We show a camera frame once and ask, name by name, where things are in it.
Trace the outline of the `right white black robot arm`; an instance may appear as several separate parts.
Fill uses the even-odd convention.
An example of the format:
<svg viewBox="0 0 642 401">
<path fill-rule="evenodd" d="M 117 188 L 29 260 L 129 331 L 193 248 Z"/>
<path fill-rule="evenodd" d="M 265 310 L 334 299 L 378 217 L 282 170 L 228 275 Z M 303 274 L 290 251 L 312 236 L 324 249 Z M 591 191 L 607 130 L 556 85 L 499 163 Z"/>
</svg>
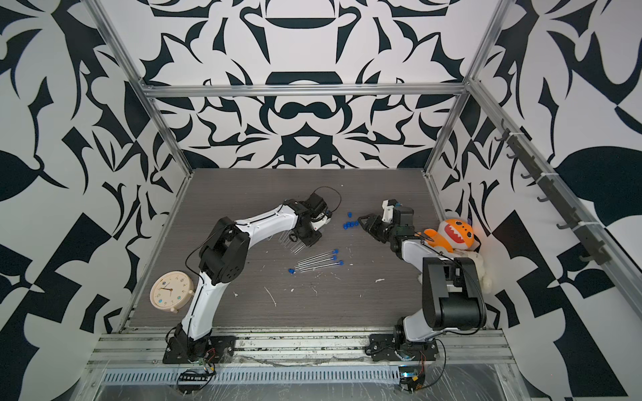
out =
<svg viewBox="0 0 642 401">
<path fill-rule="evenodd" d="M 396 326 L 397 342 L 429 342 L 446 332 L 475 334 L 487 323 L 483 299 L 483 261 L 471 250 L 473 228 L 459 218 L 447 218 L 436 229 L 419 231 L 414 210 L 384 202 L 383 214 L 358 218 L 360 227 L 388 244 L 399 259 L 421 275 L 421 308 Z"/>
</svg>

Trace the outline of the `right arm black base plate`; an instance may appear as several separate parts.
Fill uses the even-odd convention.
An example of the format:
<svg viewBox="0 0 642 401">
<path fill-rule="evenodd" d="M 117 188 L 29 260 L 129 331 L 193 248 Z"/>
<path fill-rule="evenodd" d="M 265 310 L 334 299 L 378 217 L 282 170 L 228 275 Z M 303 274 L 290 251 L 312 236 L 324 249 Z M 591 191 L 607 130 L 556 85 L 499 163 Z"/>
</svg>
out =
<svg viewBox="0 0 642 401">
<path fill-rule="evenodd" d="M 402 342 L 393 334 L 371 334 L 364 349 L 366 356 L 373 361 L 401 361 L 419 363 L 436 361 L 439 354 L 435 341 L 428 343 Z"/>
</svg>

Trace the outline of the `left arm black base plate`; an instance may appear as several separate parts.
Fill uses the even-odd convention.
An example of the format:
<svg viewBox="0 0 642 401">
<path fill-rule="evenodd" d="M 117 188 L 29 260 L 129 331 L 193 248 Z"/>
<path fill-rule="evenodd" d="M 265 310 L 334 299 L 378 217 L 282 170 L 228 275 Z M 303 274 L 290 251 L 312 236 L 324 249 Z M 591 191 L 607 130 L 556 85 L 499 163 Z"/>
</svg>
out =
<svg viewBox="0 0 642 401">
<path fill-rule="evenodd" d="M 182 334 L 169 339 L 163 364 L 199 363 L 218 364 L 232 357 L 235 352 L 237 337 L 206 336 L 192 341 Z"/>
</svg>

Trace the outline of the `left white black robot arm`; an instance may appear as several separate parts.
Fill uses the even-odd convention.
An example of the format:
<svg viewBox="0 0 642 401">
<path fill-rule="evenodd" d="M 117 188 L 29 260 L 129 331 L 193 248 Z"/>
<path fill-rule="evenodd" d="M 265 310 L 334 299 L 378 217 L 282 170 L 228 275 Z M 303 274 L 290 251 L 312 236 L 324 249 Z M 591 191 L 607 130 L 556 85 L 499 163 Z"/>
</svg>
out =
<svg viewBox="0 0 642 401">
<path fill-rule="evenodd" d="M 246 266 L 249 250 L 269 237 L 288 234 L 312 247 L 321 229 L 334 214 L 321 195 L 306 200 L 285 200 L 272 210 L 241 220 L 222 217 L 198 249 L 199 280 L 187 315 L 175 330 L 175 338 L 195 346 L 209 338 L 214 316 L 227 285 Z"/>
</svg>

